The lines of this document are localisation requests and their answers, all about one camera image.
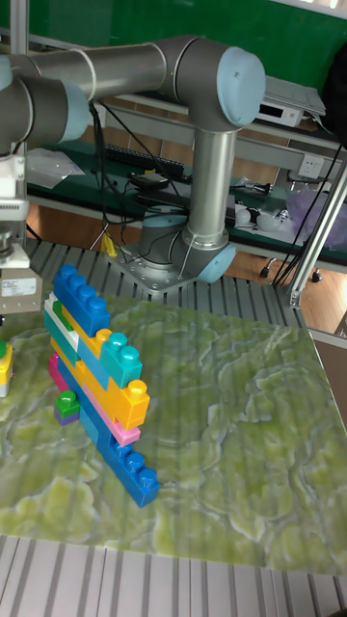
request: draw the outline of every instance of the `pink building block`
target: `pink building block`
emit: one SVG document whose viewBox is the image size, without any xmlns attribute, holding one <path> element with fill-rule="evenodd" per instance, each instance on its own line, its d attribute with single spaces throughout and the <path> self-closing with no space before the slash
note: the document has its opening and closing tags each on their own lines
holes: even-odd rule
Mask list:
<svg viewBox="0 0 347 617">
<path fill-rule="evenodd" d="M 48 373 L 50 374 L 51 378 L 53 379 L 53 381 L 58 386 L 59 390 L 61 392 L 64 392 L 66 389 L 69 389 L 69 387 L 68 387 L 67 382 L 65 381 L 65 379 L 60 374 L 60 372 L 59 372 L 59 370 L 57 368 L 57 364 L 58 364 L 58 354 L 57 354 L 57 352 L 55 352 L 54 356 L 52 356 L 49 359 Z"/>
<path fill-rule="evenodd" d="M 95 407 L 95 409 L 97 410 L 98 414 L 100 415 L 100 417 L 105 422 L 107 428 L 111 431 L 112 435 L 117 439 L 118 443 L 122 447 L 124 447 L 125 445 L 128 445 L 129 443 L 134 443 L 134 442 L 136 442 L 140 438 L 141 431 L 140 431 L 139 428 L 137 428 L 137 427 L 136 428 L 131 428 L 128 431 L 125 431 L 125 429 L 121 426 L 120 422 L 113 422 L 107 416 L 106 412 L 104 412 L 104 410 L 102 409 L 100 403 L 98 403 L 96 398 L 93 396 L 93 394 L 89 390 L 88 386 L 84 385 L 83 386 L 83 391 L 85 392 L 85 394 L 87 394 L 87 396 L 90 399 L 92 405 Z"/>
</svg>

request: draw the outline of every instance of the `green building block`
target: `green building block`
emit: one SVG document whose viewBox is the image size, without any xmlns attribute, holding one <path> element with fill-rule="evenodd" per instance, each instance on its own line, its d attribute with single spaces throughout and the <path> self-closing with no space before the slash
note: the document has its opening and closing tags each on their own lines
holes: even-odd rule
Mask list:
<svg viewBox="0 0 347 617">
<path fill-rule="evenodd" d="M 53 310 L 57 315 L 58 319 L 61 320 L 62 324 L 67 328 L 68 332 L 73 332 L 73 328 L 70 323 L 68 323 L 67 318 L 62 313 L 62 303 L 59 300 L 53 302 Z"/>
<path fill-rule="evenodd" d="M 80 404 L 77 400 L 75 392 L 70 389 L 61 392 L 58 398 L 54 401 L 54 407 L 57 410 L 60 417 L 73 416 L 80 411 Z"/>
<path fill-rule="evenodd" d="M 2 338 L 0 338 L 0 359 L 4 358 L 6 354 L 6 350 L 7 350 L 6 342 Z"/>
</svg>

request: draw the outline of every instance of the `floor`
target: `floor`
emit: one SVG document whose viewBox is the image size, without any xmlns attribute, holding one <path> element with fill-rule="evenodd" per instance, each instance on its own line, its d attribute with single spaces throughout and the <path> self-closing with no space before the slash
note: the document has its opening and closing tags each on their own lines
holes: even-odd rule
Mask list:
<svg viewBox="0 0 347 617">
<path fill-rule="evenodd" d="M 101 232 L 101 222 L 90 217 L 81 217 L 45 206 L 31 204 L 28 225 L 43 239 L 49 242 L 67 244 L 88 249 Z M 112 237 L 120 242 L 120 228 L 112 227 Z M 127 227 L 125 242 L 135 242 L 140 230 Z M 94 249 L 100 249 L 100 241 Z M 258 281 L 261 284 L 271 282 L 280 267 L 280 262 L 271 267 L 269 279 L 259 276 L 266 257 L 238 253 L 227 270 L 227 274 L 240 279 Z M 323 280 L 319 283 L 307 282 L 302 296 L 302 313 L 311 328 L 334 333 L 347 309 L 347 275 L 328 270 L 321 270 Z"/>
</svg>

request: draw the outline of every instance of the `purple bag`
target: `purple bag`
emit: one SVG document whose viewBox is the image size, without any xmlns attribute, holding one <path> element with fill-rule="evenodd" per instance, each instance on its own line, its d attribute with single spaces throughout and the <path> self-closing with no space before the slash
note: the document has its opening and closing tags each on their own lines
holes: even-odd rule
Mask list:
<svg viewBox="0 0 347 617">
<path fill-rule="evenodd" d="M 289 216 L 293 221 L 295 233 L 299 231 L 299 227 L 304 220 L 304 217 L 311 206 L 316 193 L 309 189 L 300 191 L 299 193 L 290 193 L 286 200 Z M 323 193 L 319 196 L 315 205 L 312 207 L 299 238 L 303 241 L 307 240 L 311 235 L 313 228 L 317 222 L 318 216 L 327 200 L 328 195 Z M 347 204 L 344 202 L 341 205 L 340 211 L 331 229 L 331 232 L 326 239 L 324 246 L 327 248 L 347 245 Z"/>
</svg>

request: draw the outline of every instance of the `label sticker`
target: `label sticker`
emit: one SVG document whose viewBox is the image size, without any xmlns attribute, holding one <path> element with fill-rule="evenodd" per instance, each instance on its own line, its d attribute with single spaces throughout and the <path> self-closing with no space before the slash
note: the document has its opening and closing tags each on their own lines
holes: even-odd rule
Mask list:
<svg viewBox="0 0 347 617">
<path fill-rule="evenodd" d="M 9 296 L 32 296 L 37 290 L 36 279 L 8 279 L 1 283 L 3 298 Z"/>
</svg>

